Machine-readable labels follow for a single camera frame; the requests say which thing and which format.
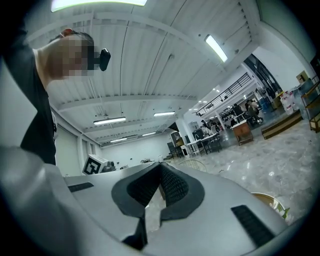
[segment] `glossy floor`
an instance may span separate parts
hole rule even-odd
[[[254,141],[223,147],[220,152],[192,157],[205,165],[206,172],[230,179],[249,192],[276,197],[294,220],[305,216],[320,183],[320,133],[310,130],[305,120],[265,140],[261,132]],[[179,164],[184,158],[175,158]],[[159,211],[165,207],[159,191],[146,210],[147,229],[159,228]]]

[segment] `railing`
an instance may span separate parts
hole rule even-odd
[[[248,73],[245,73],[237,81],[235,81],[228,89],[220,93],[219,96],[215,97],[207,105],[205,105],[200,110],[198,110],[196,114],[201,117],[202,115],[210,112],[212,109],[216,108],[217,106],[222,104],[225,100],[227,100],[231,95],[241,90],[242,87],[250,83],[251,80],[252,79],[248,75]]]

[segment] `white wall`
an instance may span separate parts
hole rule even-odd
[[[128,143],[105,147],[101,150],[101,157],[114,161],[117,169],[124,165],[132,167],[139,165],[140,161],[145,158],[157,161],[159,155],[164,158],[168,156],[170,151],[167,143],[169,142],[172,142],[170,133],[163,133]]]
[[[316,54],[316,48],[291,10],[280,0],[257,0],[257,3],[261,20],[282,34],[309,63]],[[301,11],[307,9],[302,1]]]
[[[297,56],[263,25],[259,36],[261,44],[253,54],[271,72],[282,90],[288,91],[299,85],[296,76],[306,69]]]
[[[63,177],[80,176],[82,169],[79,166],[77,137],[57,127],[58,137],[55,141],[56,147],[56,165],[60,169]]]

